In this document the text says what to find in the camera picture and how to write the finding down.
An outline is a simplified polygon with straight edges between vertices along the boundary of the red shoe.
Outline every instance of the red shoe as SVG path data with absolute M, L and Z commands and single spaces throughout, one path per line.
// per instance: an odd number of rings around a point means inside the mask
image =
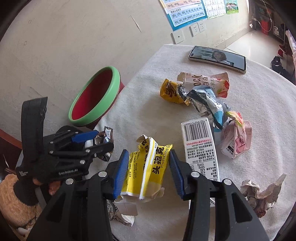
M 278 50 L 278 57 L 283 58 L 283 51 L 281 49 Z
M 284 52 L 287 53 L 287 49 L 284 45 L 279 45 L 279 48 Z

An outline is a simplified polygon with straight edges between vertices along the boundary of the crumpled wrapper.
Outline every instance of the crumpled wrapper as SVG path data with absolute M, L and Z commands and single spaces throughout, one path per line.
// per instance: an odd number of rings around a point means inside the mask
M 182 85 L 178 86 L 178 93 L 186 103 L 189 101 L 202 117 L 212 116 L 215 127 L 222 130 L 223 123 L 227 120 L 225 113 L 229 106 L 217 99 L 209 86 L 195 86 L 189 92 Z
M 160 146 L 152 137 L 137 139 L 138 151 L 130 153 L 128 170 L 115 205 L 121 214 L 136 216 L 137 202 L 162 197 L 164 171 L 173 145 Z
M 160 97 L 173 103 L 184 103 L 177 92 L 178 83 L 165 79 L 160 88 Z
M 223 130 L 221 152 L 234 159 L 251 148 L 252 125 L 239 112 L 227 111 L 226 116 L 233 120 Z
M 91 147 L 91 146 L 102 144 L 102 143 L 108 143 L 108 142 L 111 142 L 111 143 L 114 142 L 113 128 L 105 126 L 104 130 L 99 132 L 93 140 L 87 140 L 85 142 L 84 147 L 87 148 L 87 147 Z M 95 157 L 98 157 L 101 160 L 108 162 L 110 160 L 112 152 L 113 152 L 113 150 L 110 152 L 107 152 L 103 155 L 99 155 L 99 156 L 95 156 Z
M 228 73 L 221 73 L 212 76 L 204 76 L 200 74 L 190 74 L 181 72 L 177 81 L 183 82 L 183 86 L 187 92 L 195 86 L 209 86 L 215 96 L 226 98 L 229 90 Z
M 264 191 L 260 191 L 260 186 L 250 179 L 246 179 L 242 182 L 240 191 L 259 218 L 263 217 L 266 214 L 267 210 L 276 204 L 279 193 L 281 191 L 281 185 L 286 176 L 287 174 L 282 174 Z
M 120 213 L 114 202 L 106 200 L 109 220 L 117 220 L 125 226 L 131 227 L 135 221 L 134 216 L 126 216 Z

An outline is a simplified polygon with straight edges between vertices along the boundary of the woman on screen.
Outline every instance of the woman on screen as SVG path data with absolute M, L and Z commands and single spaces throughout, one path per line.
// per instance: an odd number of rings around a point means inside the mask
M 229 65 L 229 62 L 226 61 L 226 59 L 227 59 L 226 55 L 223 52 L 214 51 L 213 54 L 212 54 L 212 59 L 211 60 Z

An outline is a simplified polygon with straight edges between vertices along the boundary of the snack packaging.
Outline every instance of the snack packaging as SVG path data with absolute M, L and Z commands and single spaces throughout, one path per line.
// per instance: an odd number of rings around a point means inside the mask
M 184 101 L 177 92 L 178 85 L 179 84 L 176 82 L 165 79 L 160 88 L 160 96 L 169 102 L 177 104 L 184 103 Z
M 233 159 L 250 149 L 252 125 L 249 121 L 244 121 L 239 112 L 227 111 L 226 115 L 233 120 L 223 131 L 221 151 Z
M 215 96 L 226 98 L 229 90 L 229 79 L 227 72 L 213 76 L 195 75 L 190 73 L 181 72 L 177 81 L 183 82 L 185 91 L 190 92 L 195 86 L 209 86 L 214 92 Z
M 220 181 L 216 149 L 208 118 L 181 123 L 186 162 L 207 179 Z M 210 198 L 210 206 L 215 201 Z
M 120 195 L 128 202 L 137 199 L 147 202 L 163 196 L 163 174 L 173 145 L 159 146 L 152 137 L 145 135 L 137 142 L 140 143 L 139 150 L 129 156 L 128 172 Z
M 222 101 L 216 98 L 212 89 L 209 86 L 195 86 L 187 92 L 186 88 L 182 85 L 178 86 L 178 93 L 183 98 L 184 102 L 190 102 L 201 116 L 212 115 L 212 120 L 215 126 L 222 130 L 223 123 L 227 120 L 225 112 L 227 111 Z
M 104 130 L 99 132 L 93 140 L 87 140 L 85 142 L 84 147 L 87 148 L 87 147 L 91 147 L 91 146 L 102 144 L 102 143 L 108 143 L 108 142 L 111 142 L 111 143 L 114 142 L 113 128 L 105 126 Z M 98 158 L 100 158 L 103 161 L 109 161 L 112 152 L 113 152 L 113 150 L 110 152 L 107 152 L 103 155 L 99 155 Z

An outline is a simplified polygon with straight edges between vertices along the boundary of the metal screw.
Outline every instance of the metal screw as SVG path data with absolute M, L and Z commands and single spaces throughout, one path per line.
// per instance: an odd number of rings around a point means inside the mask
M 99 177 L 106 177 L 106 176 L 107 176 L 107 172 L 105 171 L 99 172 Z
M 74 182 L 74 180 L 72 178 L 69 178 L 66 180 L 67 185 L 71 185 L 73 182 Z
M 191 173 L 191 176 L 193 176 L 193 177 L 199 177 L 200 174 L 199 174 L 198 172 L 192 172 L 192 173 Z
M 225 179 L 223 182 L 228 186 L 230 186 L 232 184 L 232 181 L 229 179 Z

